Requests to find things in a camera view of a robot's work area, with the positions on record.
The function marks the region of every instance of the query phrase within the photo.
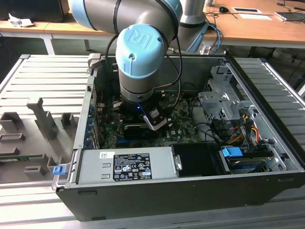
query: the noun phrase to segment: green circuit board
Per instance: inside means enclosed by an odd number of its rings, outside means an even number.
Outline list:
[[[174,104],[177,93],[165,92],[159,102],[160,107]],[[179,102],[171,115],[170,121],[155,132],[156,137],[148,140],[127,140],[124,138],[124,128],[127,125],[146,125],[143,118],[121,115],[112,111],[112,102],[106,101],[102,110],[100,132],[102,134],[102,149],[160,147],[173,143],[199,142],[197,131],[194,129],[189,113],[189,100],[180,96]]]

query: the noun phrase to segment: computer case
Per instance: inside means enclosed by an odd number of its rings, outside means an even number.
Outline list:
[[[32,21],[63,22],[69,13],[68,0],[0,0],[0,20],[17,18]]]

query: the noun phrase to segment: tabletop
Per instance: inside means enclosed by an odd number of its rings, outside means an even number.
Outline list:
[[[305,24],[302,22],[283,22],[275,15],[276,11],[288,12],[289,9],[278,6],[280,0],[214,0],[213,6],[206,7],[204,12],[210,23],[214,18],[210,12],[216,13],[217,28],[223,33],[225,41],[246,41],[246,42],[280,42],[305,44]],[[286,7],[295,11],[294,7],[305,8],[305,3],[286,1]],[[231,13],[219,13],[219,7],[226,6]],[[261,15],[268,15],[267,20],[243,19],[232,7],[259,9]],[[34,22],[35,26],[26,28],[15,28],[7,21],[0,21],[0,31],[15,32],[44,32],[51,34],[81,34],[81,35],[111,35],[103,31],[95,31],[79,25],[69,14],[64,23]],[[216,39],[214,31],[207,31],[206,40]]]
[[[276,0],[216,0],[212,7],[206,7],[204,11],[217,13],[217,28],[224,34],[225,41],[249,41],[249,42],[280,42],[305,44],[305,24],[303,22],[283,22],[275,15],[275,12],[288,12],[287,8],[278,6]],[[285,2],[286,7],[294,10],[294,7],[305,8],[305,3]],[[236,13],[232,7],[258,9],[261,15],[267,15],[271,21],[243,19],[239,14],[221,14],[220,6],[227,7],[231,13]],[[214,19],[207,14],[210,23]],[[205,38],[216,38],[214,31],[208,31]]]

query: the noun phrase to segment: floor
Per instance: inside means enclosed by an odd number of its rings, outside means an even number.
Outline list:
[[[0,38],[0,81],[6,76],[13,64],[21,54],[47,54],[45,45],[42,39],[33,38]],[[107,41],[90,41],[90,52],[105,53]],[[55,53],[58,55],[88,55],[90,52],[85,50],[83,40],[53,40]],[[247,57],[250,47],[245,46],[222,46],[219,50],[221,54],[224,50],[229,50],[229,53],[235,57]],[[115,45],[111,47],[110,54],[115,52]],[[292,62],[291,55],[296,55],[296,59]],[[303,49],[276,49],[273,57],[268,61],[284,78],[288,79],[294,69],[298,66],[301,59],[305,57]],[[300,65],[293,77],[289,81],[291,85],[305,73],[305,61]]]

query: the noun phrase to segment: power supply label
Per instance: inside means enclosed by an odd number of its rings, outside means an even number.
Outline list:
[[[114,155],[114,181],[152,179],[149,154]]]

